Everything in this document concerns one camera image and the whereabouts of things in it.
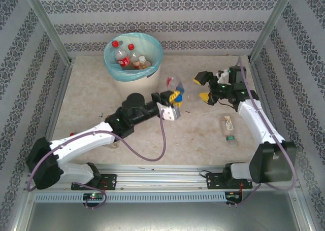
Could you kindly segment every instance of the coca-cola bottle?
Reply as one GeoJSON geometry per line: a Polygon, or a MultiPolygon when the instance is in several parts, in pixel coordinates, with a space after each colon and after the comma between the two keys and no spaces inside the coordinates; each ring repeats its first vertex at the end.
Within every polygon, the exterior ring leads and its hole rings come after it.
{"type": "Polygon", "coordinates": [[[131,64],[130,57],[127,52],[120,48],[118,41],[112,41],[112,46],[115,48],[115,59],[123,70],[134,70],[133,65],[131,64]]]}

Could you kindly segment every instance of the red bottle cap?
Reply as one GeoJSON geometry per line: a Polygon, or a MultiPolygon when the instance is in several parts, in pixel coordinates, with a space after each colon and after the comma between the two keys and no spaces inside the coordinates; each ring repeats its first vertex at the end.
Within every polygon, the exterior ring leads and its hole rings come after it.
{"type": "Polygon", "coordinates": [[[113,47],[118,47],[118,41],[112,41],[112,46],[113,47]]]}
{"type": "Polygon", "coordinates": [[[130,50],[130,51],[132,51],[133,49],[134,49],[134,45],[131,43],[131,44],[129,44],[128,46],[128,49],[130,50]]]}

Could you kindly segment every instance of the wallpaper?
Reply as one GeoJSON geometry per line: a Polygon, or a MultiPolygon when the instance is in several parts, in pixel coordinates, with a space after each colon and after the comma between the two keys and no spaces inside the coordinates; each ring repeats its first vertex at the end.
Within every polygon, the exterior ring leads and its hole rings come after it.
{"type": "Polygon", "coordinates": [[[0,0],[0,230],[25,183],[25,158],[50,122],[66,65],[27,0],[0,0]]]}
{"type": "Polygon", "coordinates": [[[298,147],[316,230],[325,230],[324,7],[325,0],[290,0],[255,61],[273,121],[298,147]]]}
{"type": "Polygon", "coordinates": [[[248,55],[277,0],[40,0],[71,57],[145,32],[165,54],[248,55]]]}

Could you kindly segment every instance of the perforated metal strip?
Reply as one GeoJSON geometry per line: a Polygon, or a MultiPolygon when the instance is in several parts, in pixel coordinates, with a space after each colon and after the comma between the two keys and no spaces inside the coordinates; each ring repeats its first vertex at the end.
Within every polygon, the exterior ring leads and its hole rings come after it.
{"type": "MultiPolygon", "coordinates": [[[[108,203],[225,202],[224,192],[108,193],[108,203]]],[[[83,193],[38,193],[36,203],[80,203],[83,193]]]]}

